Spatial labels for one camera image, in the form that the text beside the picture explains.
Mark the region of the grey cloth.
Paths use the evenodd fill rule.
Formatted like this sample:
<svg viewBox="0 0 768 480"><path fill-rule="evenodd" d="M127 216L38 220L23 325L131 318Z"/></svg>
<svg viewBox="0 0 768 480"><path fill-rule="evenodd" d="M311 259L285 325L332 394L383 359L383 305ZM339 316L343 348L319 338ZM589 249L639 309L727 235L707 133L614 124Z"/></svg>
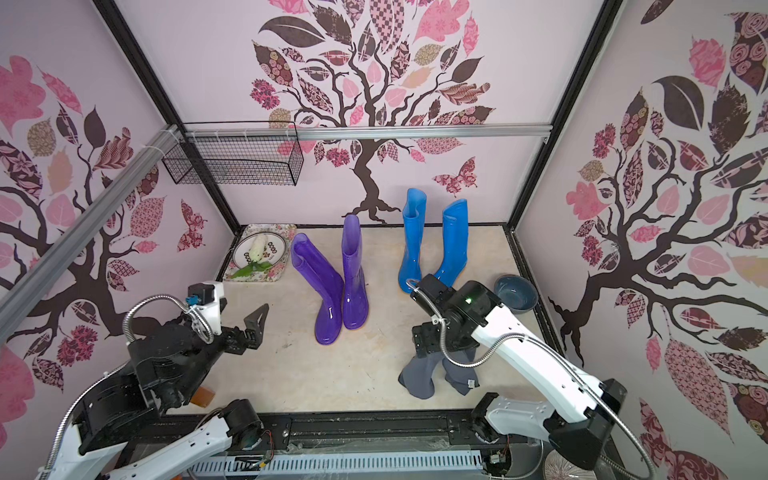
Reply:
<svg viewBox="0 0 768 480"><path fill-rule="evenodd" d="M429 399L435 394L433 375L438 365L444 368L445 381L462 396L480 387L474 369L454 365L441 352L430 353L423 358L414 356L399 374L398 382L411 396L420 400Z"/></svg>

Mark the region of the purple boot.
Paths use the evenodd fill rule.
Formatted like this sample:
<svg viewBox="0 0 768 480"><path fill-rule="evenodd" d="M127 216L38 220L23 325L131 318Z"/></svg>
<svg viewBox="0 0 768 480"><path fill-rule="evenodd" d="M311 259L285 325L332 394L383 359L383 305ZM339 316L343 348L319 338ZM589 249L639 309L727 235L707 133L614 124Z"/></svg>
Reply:
<svg viewBox="0 0 768 480"><path fill-rule="evenodd" d="M334 343L342 329L341 275L304 233L293 239L291 263L322 301L315 321L316 341L321 345Z"/></svg>
<svg viewBox="0 0 768 480"><path fill-rule="evenodd" d="M355 215L344 218L341 253L344 276L343 323L348 330L357 330L367 321L369 301L362 267L361 225Z"/></svg>

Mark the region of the blue boot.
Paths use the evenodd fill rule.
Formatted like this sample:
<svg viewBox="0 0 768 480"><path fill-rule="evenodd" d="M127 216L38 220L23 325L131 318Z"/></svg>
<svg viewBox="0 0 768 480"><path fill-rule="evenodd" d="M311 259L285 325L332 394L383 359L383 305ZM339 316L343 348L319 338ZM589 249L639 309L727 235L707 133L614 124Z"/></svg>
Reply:
<svg viewBox="0 0 768 480"><path fill-rule="evenodd" d="M409 281L418 282L421 272L421 244L426 220L427 195L424 191L409 188L406 203L402 209L405 247L403 260L398 272L398 284L401 290L410 294Z"/></svg>
<svg viewBox="0 0 768 480"><path fill-rule="evenodd" d="M468 204L456 200L442 214L443 260L435 277L452 287L463 272L468 260L469 218Z"/></svg>

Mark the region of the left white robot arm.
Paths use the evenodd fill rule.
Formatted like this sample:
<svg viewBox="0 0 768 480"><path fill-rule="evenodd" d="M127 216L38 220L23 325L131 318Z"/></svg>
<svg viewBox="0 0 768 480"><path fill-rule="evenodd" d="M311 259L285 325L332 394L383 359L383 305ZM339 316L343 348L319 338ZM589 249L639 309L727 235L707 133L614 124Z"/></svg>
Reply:
<svg viewBox="0 0 768 480"><path fill-rule="evenodd" d="M267 304L245 317L243 328L225 327L210 343L186 315L130 343L129 360L85 390L60 422L41 479L97 479L111 458L168 411L186 406L224 354L258 349ZM247 400L234 400L209 421L162 450L128 467L128 479L145 470L170 479L207 457L232 447L251 450L264 424Z"/></svg>

